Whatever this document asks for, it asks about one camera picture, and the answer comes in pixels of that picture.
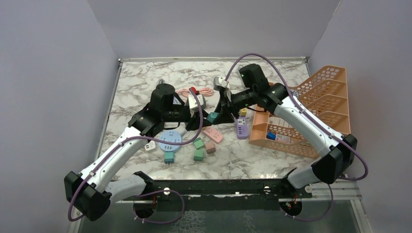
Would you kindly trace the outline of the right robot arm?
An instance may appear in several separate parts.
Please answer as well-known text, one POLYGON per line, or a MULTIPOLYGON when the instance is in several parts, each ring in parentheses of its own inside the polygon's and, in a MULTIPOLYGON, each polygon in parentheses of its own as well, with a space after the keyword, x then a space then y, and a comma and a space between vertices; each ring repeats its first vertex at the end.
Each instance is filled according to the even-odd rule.
POLYGON ((334 183, 353 163, 357 139, 332 129, 291 94, 281 83, 269 84, 263 70, 257 64, 249 64, 240 70, 245 90, 233 94, 223 77, 213 81, 219 91, 219 103, 215 109, 218 117, 213 124, 232 123, 242 108, 258 105, 267 112, 285 120, 315 148, 319 158, 305 167, 290 171, 281 180, 281 193, 291 198, 300 188, 311 183, 334 183))

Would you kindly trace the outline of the pink power strip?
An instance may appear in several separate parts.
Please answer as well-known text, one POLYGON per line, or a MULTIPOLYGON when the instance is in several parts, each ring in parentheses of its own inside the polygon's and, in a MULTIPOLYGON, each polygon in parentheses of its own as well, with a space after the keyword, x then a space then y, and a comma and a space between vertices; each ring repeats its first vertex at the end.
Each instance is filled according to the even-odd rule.
POLYGON ((209 139, 211 139, 214 143, 219 144, 223 140, 223 135, 211 126, 203 127, 202 133, 209 139))

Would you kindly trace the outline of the yellow plug adapter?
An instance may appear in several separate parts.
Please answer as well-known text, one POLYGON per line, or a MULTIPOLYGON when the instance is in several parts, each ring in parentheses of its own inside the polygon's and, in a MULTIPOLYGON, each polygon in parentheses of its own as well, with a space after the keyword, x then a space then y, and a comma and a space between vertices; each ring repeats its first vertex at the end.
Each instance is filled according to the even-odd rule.
POLYGON ((239 115, 240 115, 241 117, 245 117, 246 114, 247 114, 247 108, 242 108, 242 109, 240 109, 239 115))

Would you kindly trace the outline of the pink plug adapter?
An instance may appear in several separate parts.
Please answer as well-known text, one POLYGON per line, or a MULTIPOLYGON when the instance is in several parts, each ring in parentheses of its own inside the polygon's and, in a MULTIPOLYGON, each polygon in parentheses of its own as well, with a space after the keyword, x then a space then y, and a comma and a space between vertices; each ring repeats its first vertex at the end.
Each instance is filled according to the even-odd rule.
POLYGON ((212 154, 216 152, 215 144, 211 141, 205 143, 205 149, 206 149, 207 154, 212 154))

